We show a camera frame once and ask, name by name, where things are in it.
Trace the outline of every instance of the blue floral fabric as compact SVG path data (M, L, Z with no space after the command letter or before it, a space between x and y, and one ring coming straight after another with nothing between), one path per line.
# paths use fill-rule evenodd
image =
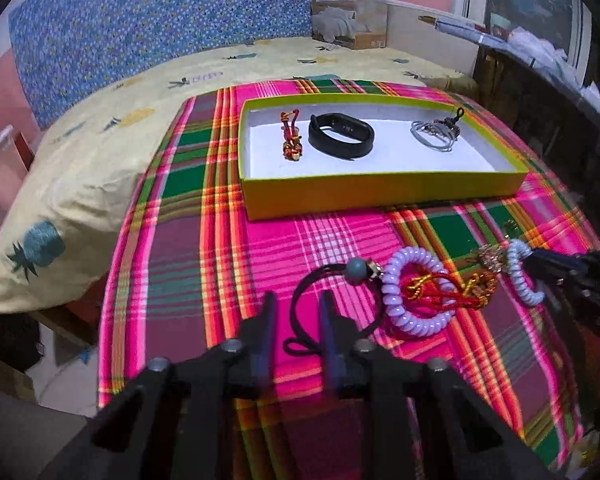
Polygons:
M27 0L10 14L41 128L92 92L177 56L309 36L309 0Z

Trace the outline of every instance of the window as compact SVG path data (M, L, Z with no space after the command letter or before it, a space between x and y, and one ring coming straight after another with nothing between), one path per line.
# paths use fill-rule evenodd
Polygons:
M581 0L487 0L484 18L492 34L506 37L523 27L563 49L584 80L589 58L591 14Z

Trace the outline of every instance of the cardboard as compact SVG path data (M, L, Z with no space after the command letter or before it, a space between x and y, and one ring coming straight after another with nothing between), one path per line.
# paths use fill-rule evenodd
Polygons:
M353 50L386 45L386 0L310 0L312 37Z

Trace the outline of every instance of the black elastic cord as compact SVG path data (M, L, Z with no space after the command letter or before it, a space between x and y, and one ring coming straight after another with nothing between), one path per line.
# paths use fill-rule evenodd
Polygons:
M298 357L304 355L320 355L322 353L322 347L320 344L313 337L311 337L304 328L302 328L302 324L298 319L296 305L298 304L300 296L302 296L304 291L307 290L309 286L313 285L318 280L327 278L328 276L341 276L345 266L345 264L328 264L321 266L318 269L312 270L312 272L307 274L300 281L300 283L298 283L298 286L296 286L296 290L294 290L294 293L291 296L291 306L289 307L289 322L291 324L291 330L293 330L296 336L289 337L283 341L282 348L287 354ZM373 331L378 328L384 316L380 281L378 279L369 280L366 282L366 286L376 298L376 307L378 312L376 313L376 318L367 327L360 331L360 338L365 338L371 335ZM293 348L291 345L296 345L301 348Z

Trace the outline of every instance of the quilt packaging box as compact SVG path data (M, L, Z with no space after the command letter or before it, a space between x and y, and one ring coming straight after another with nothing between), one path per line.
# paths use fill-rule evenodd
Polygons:
M281 112L300 110L298 161L282 153ZM309 143L312 115L341 113L368 123L373 148L347 160ZM516 193L527 174L515 152L467 111L450 152L421 144L411 121L453 117L452 105L376 94L301 94L245 102L238 126L238 170L249 220L369 206L461 200ZM330 137L352 142L331 132Z
M353 50L386 44L386 0L311 0L314 40Z

